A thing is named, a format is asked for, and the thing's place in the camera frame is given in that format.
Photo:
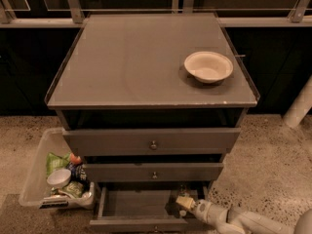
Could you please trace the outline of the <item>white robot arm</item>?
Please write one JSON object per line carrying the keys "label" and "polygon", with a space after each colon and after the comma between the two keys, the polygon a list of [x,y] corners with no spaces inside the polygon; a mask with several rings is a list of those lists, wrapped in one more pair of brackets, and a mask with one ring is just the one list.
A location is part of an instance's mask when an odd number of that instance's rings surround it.
{"label": "white robot arm", "polygon": [[225,209],[210,201],[186,196],[178,196],[175,201],[219,234],[312,234],[312,210],[305,212],[292,228],[239,207]]}

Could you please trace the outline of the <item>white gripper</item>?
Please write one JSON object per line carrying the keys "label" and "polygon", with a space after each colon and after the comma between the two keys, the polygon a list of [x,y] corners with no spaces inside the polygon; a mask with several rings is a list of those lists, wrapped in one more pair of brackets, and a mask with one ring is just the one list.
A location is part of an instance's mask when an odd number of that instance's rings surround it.
{"label": "white gripper", "polygon": [[178,196],[175,201],[187,211],[191,211],[197,219],[214,228],[221,228],[227,224],[228,210],[210,201],[200,199],[195,202],[193,198],[186,196]]}

